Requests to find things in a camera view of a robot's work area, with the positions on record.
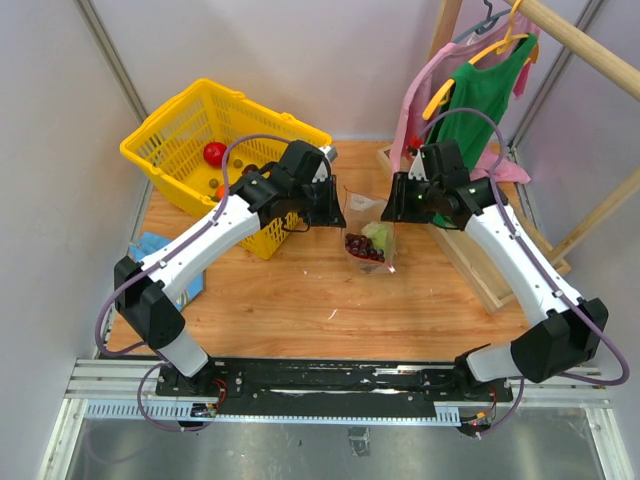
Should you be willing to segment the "green cabbage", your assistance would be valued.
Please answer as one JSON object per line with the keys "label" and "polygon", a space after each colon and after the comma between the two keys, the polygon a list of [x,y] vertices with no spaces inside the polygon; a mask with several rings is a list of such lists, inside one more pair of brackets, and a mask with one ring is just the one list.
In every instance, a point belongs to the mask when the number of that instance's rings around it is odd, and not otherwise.
{"label": "green cabbage", "polygon": [[393,246],[393,228],[389,223],[369,222],[362,229],[361,234],[371,240],[377,250],[383,250],[385,254],[391,251]]}

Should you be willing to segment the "clear zip top bag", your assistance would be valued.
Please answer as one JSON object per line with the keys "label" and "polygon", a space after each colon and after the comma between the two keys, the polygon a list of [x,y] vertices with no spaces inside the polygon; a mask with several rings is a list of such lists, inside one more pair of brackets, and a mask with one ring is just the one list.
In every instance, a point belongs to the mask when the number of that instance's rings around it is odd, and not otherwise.
{"label": "clear zip top bag", "polygon": [[344,250],[351,264],[363,274],[396,272],[394,224],[381,219],[385,207],[382,198],[345,190]]}

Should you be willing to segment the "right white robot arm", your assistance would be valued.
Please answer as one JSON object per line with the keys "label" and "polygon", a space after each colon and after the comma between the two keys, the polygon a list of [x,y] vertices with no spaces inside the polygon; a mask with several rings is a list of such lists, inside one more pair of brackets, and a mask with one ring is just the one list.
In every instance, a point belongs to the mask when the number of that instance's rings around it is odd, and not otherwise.
{"label": "right white robot arm", "polygon": [[420,147],[411,168],[393,176],[386,222],[426,224],[449,218],[489,257],[529,323],[508,344],[487,345],[456,360],[455,392],[474,400],[489,382],[523,377],[541,383],[595,356],[608,310],[571,287],[529,238],[507,197],[489,178],[471,180],[454,141]]}

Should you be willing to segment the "purple grape bunch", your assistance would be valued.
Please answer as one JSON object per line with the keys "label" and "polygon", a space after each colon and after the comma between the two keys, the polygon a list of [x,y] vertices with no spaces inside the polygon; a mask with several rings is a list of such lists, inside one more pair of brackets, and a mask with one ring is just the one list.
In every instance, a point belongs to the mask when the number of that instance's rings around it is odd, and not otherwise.
{"label": "purple grape bunch", "polygon": [[344,237],[346,251],[357,258],[382,263],[385,261],[385,253],[382,248],[376,247],[371,238],[354,233],[347,233]]}

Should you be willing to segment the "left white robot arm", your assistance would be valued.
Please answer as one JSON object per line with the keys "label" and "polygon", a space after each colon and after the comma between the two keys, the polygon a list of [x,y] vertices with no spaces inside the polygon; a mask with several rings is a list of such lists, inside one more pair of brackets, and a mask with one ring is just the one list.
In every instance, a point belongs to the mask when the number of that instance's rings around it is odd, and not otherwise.
{"label": "left white robot arm", "polygon": [[114,305],[144,343],[177,369],[190,394],[214,383],[205,350],[188,332],[175,303],[186,287],[231,247],[290,213],[310,227],[343,228],[331,165],[334,146],[289,141],[280,159],[227,186],[216,206],[167,246],[114,269]]}

